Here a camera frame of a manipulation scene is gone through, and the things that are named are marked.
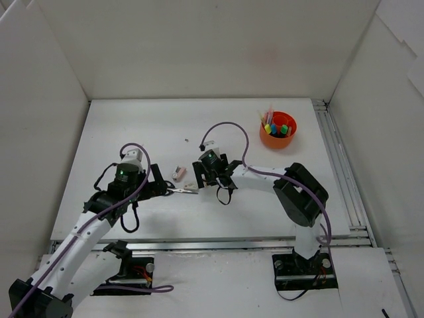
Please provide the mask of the pink white mini stapler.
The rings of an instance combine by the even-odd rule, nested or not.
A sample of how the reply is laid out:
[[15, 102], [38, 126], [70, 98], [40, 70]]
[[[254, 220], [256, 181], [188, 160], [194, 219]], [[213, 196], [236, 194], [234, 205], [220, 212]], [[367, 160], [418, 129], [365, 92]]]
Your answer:
[[174, 170], [174, 172], [172, 173], [172, 179], [175, 182], [180, 182], [183, 179], [183, 177], [185, 176], [186, 171], [187, 171], [186, 167], [177, 166], [176, 169]]

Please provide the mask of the yellow capped black highlighter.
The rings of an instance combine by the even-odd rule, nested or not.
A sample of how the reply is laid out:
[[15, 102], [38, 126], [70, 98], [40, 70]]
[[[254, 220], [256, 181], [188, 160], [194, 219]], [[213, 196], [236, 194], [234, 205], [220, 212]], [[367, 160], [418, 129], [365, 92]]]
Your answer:
[[271, 134], [272, 132], [271, 126], [269, 124], [264, 125], [264, 130], [267, 134]]

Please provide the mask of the yellow slim highlighter pen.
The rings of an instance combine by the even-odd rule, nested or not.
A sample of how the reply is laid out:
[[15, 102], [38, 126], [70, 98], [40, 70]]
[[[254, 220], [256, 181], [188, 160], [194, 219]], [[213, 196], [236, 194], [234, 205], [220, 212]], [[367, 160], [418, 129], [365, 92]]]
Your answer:
[[272, 105], [272, 104], [270, 104], [270, 106], [269, 106], [269, 108], [268, 108], [268, 116], [269, 116], [269, 112], [270, 112], [272, 109], [274, 110], [273, 105]]

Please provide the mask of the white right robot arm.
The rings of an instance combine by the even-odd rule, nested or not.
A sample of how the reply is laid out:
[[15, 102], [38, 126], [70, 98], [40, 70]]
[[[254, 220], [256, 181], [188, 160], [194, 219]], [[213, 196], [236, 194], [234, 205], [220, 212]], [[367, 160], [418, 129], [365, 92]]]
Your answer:
[[232, 195], [236, 189], [273, 193], [295, 224], [293, 265], [301, 273], [316, 267], [320, 249], [321, 219], [327, 224], [325, 242], [331, 241], [331, 224], [325, 209], [327, 190], [300, 163], [285, 169], [249, 166], [244, 160], [229, 162], [225, 154], [205, 151], [193, 164], [198, 187], [216, 186]]

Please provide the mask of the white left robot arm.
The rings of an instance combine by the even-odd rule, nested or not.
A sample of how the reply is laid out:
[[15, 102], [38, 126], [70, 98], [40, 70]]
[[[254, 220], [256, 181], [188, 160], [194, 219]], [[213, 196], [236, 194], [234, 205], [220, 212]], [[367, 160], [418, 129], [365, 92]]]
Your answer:
[[11, 317], [71, 317], [102, 282], [131, 273], [132, 253], [123, 241], [107, 245], [92, 262], [87, 258], [129, 207], [136, 209], [139, 201], [166, 195], [168, 185], [157, 164], [145, 170], [137, 161], [116, 167], [115, 179], [85, 202], [58, 250], [29, 279], [11, 285]]

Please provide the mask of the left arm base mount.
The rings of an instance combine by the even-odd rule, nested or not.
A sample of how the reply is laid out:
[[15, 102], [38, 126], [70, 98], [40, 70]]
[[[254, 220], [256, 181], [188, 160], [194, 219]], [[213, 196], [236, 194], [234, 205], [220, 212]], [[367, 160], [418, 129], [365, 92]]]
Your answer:
[[114, 254], [121, 261], [117, 274], [107, 278], [92, 296], [150, 295], [152, 290], [154, 257], [135, 254], [127, 242], [109, 243], [103, 252]]

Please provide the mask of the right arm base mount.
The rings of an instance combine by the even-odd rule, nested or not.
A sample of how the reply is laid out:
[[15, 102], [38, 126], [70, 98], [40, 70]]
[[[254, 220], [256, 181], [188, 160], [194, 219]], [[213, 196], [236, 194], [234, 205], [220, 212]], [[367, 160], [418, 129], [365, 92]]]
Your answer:
[[337, 289], [335, 269], [328, 252], [317, 252], [306, 260], [300, 255], [273, 254], [274, 285], [278, 292]]

